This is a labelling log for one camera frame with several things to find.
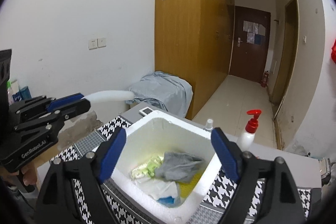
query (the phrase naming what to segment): white digital device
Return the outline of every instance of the white digital device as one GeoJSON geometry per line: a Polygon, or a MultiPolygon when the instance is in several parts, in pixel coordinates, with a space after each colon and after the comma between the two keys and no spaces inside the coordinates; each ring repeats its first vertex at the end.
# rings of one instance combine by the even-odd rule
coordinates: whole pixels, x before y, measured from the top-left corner
{"type": "Polygon", "coordinates": [[[139,113],[142,115],[142,116],[146,116],[148,115],[149,113],[151,113],[153,110],[150,108],[150,107],[145,107],[143,109],[140,109],[139,110],[139,113]]]}

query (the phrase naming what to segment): wooden wardrobe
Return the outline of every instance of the wooden wardrobe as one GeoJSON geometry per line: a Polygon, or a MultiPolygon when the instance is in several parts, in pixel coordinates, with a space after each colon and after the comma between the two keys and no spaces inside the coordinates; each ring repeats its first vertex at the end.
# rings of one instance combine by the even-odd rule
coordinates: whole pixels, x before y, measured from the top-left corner
{"type": "Polygon", "coordinates": [[[155,0],[155,70],[193,87],[192,119],[228,75],[234,0],[155,0]]]}

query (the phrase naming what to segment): houndstooth tablecloth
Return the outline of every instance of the houndstooth tablecloth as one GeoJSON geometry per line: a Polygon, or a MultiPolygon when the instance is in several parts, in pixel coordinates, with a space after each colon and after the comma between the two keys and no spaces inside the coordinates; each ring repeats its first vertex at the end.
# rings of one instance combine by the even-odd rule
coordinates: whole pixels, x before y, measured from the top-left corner
{"type": "MultiPolygon", "coordinates": [[[[56,157],[61,157],[64,161],[76,160],[81,158],[87,152],[99,146],[102,142],[107,141],[115,129],[118,127],[127,128],[132,123],[122,116],[118,116],[102,127],[90,133],[81,141],[62,151],[56,157]]],[[[81,212],[85,223],[93,224],[91,220],[90,210],[85,203],[85,196],[79,180],[73,179],[73,185],[77,198],[78,208],[81,212]]],[[[188,220],[188,224],[217,224],[221,216],[225,212],[227,206],[236,189],[236,184],[228,179],[220,170],[209,191],[205,195],[203,202],[199,208],[188,220]]],[[[253,223],[260,209],[263,199],[263,191],[265,187],[264,179],[259,179],[255,188],[254,196],[251,200],[251,206],[246,216],[244,224],[253,223]]],[[[150,218],[146,213],[139,210],[133,205],[123,194],[115,187],[112,179],[104,182],[101,190],[105,195],[106,201],[114,212],[115,216],[122,224],[157,224],[155,220],[150,218]]],[[[302,207],[306,218],[311,209],[311,190],[309,188],[298,188],[302,201],[302,207]]]]}

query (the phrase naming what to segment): red object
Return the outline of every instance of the red object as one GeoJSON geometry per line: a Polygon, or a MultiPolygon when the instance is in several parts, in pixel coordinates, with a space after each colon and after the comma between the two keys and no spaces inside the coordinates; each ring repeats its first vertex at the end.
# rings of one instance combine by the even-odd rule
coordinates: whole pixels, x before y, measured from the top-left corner
{"type": "Polygon", "coordinates": [[[261,110],[260,109],[253,109],[253,110],[249,110],[248,112],[246,112],[249,115],[254,115],[252,119],[250,119],[247,122],[247,125],[245,127],[245,130],[248,133],[255,133],[257,131],[258,128],[258,118],[261,114],[261,110]]]}
{"type": "Polygon", "coordinates": [[[333,47],[331,48],[331,59],[336,63],[336,40],[333,47]]]}
{"type": "Polygon", "coordinates": [[[269,77],[269,71],[265,71],[264,76],[262,77],[262,81],[261,81],[261,86],[263,88],[266,87],[268,77],[269,77]]]}

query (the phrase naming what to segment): tile floor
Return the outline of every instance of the tile floor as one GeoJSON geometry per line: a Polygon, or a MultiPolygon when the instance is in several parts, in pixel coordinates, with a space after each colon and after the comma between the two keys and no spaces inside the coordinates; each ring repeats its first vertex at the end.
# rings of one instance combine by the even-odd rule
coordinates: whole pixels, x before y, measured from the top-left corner
{"type": "Polygon", "coordinates": [[[272,106],[266,88],[243,78],[228,75],[193,121],[205,124],[207,118],[212,118],[214,127],[239,136],[251,118],[246,114],[251,109],[262,110],[254,142],[277,148],[272,106]]]}

